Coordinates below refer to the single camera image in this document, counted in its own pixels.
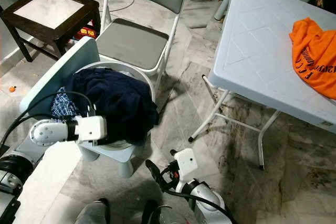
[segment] gray chair seat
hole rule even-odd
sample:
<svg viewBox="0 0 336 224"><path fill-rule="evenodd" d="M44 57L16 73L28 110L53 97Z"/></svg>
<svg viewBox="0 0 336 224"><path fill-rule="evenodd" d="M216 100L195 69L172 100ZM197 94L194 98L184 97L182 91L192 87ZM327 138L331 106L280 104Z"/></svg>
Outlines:
<svg viewBox="0 0 336 224"><path fill-rule="evenodd" d="M153 69L169 36L160 31L117 18L97 38L101 55L142 69Z"/></svg>

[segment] dark blue clothing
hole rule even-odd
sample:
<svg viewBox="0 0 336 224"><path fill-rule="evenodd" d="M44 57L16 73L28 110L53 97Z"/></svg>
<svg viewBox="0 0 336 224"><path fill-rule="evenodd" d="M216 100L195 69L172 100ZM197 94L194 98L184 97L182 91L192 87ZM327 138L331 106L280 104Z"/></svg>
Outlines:
<svg viewBox="0 0 336 224"><path fill-rule="evenodd" d="M105 143L126 140L144 144L147 132L158 123L156 104L147 83L109 68L83 69L64 80L65 90L85 94L96 105L96 115L106 118ZM87 116L87 101L68 94L81 116Z"/></svg>

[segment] wooden stool leg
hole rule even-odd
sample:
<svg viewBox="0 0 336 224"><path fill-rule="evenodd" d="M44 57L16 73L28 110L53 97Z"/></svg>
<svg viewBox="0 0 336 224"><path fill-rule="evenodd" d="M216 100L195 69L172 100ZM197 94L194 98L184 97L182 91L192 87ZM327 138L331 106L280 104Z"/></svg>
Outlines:
<svg viewBox="0 0 336 224"><path fill-rule="evenodd" d="M96 9L93 13L92 22L93 22L93 26L94 26L97 34L99 34L100 33L100 15L99 15L99 10L98 9Z"/></svg>
<svg viewBox="0 0 336 224"><path fill-rule="evenodd" d="M17 45L19 46L22 54L24 55L24 57L26 58L26 60L28 62L32 62L33 59L30 56L25 44L23 42L20 41L20 35L17 32L17 30L15 29L15 27L13 27L8 21L6 21L4 18L2 18L3 22L5 23L6 27L8 28L10 34L12 35L13 39L15 40L15 42L17 43Z"/></svg>
<svg viewBox="0 0 336 224"><path fill-rule="evenodd" d="M52 47L59 58L61 58L62 55L66 53L65 43L63 42L54 41L54 44L52 45Z"/></svg>

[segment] stool leg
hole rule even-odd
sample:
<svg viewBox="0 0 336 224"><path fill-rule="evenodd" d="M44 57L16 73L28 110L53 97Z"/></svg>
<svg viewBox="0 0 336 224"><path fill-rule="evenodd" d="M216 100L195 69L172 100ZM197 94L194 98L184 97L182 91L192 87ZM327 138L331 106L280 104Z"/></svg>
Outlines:
<svg viewBox="0 0 336 224"><path fill-rule="evenodd" d="M65 43L61 43L60 41L54 41L54 44L51 46L53 47L55 53L58 55L59 58L66 53Z"/></svg>
<svg viewBox="0 0 336 224"><path fill-rule="evenodd" d="M24 55L24 57L26 58L26 60L28 62L32 62L33 59L30 56L30 54L29 54L29 52L28 52L25 44L20 41L20 35L17 32L17 30L15 29L15 27L12 26L8 21L6 21L5 19L3 19L2 16L1 16L1 19L5 23L6 27L8 28L8 30L9 30L10 34L12 35L13 39L15 40L15 42L17 43L17 45L19 46L19 48L20 48L22 54Z"/></svg>
<svg viewBox="0 0 336 224"><path fill-rule="evenodd" d="M99 154L96 152L90 151L79 145L78 145L78 148L80 152L82 153L83 158L88 161L95 161L99 157Z"/></svg>
<svg viewBox="0 0 336 224"><path fill-rule="evenodd" d="M260 170L264 170L264 154L262 149L262 139L264 136L264 133L267 131L267 129L272 125L272 123L275 121L275 119L278 117L278 115L281 113L281 111L276 110L274 114L270 117L270 119L267 121L267 123L262 127L261 131L258 135L258 152L259 152L259 168Z"/></svg>
<svg viewBox="0 0 336 224"><path fill-rule="evenodd" d="M93 12L92 22L93 22L93 27L95 28L97 34L99 34L101 24L100 24L100 15L99 15L98 9Z"/></svg>
<svg viewBox="0 0 336 224"><path fill-rule="evenodd" d="M219 107L222 105L224 99L226 98L227 94L229 94L229 90L225 90L222 96L220 97L219 101L217 102L216 106L208 116L208 118L202 123L202 125L194 132L194 134L189 137L188 141L191 143L194 141L194 139L199 135L199 133L203 130L203 128L214 118L215 113L219 109Z"/></svg>
<svg viewBox="0 0 336 224"><path fill-rule="evenodd" d="M119 176L121 178L129 178L133 174L133 166L131 160L128 160L125 163L118 162L119 165Z"/></svg>

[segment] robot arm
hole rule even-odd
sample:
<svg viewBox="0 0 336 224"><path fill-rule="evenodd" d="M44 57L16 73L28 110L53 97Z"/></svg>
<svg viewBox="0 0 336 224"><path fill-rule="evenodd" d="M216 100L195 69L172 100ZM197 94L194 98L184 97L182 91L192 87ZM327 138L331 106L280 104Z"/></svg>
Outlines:
<svg viewBox="0 0 336 224"><path fill-rule="evenodd" d="M161 190L174 196L184 197L200 224L236 223L225 207L223 198L211 190L207 183L200 183L196 179L200 168L193 150L186 148L180 152L171 151L171 153L174 155L175 161L171 162L161 173L153 162L149 159L146 160L146 166L160 185ZM169 173L171 179L169 183L163 178L164 173Z"/></svg>
<svg viewBox="0 0 336 224"><path fill-rule="evenodd" d="M74 121L66 122L43 119L35 123L20 144L0 157L0 223L14 221L23 184L49 146L64 141L92 141L96 145L106 135L106 120L101 116L76 116Z"/></svg>

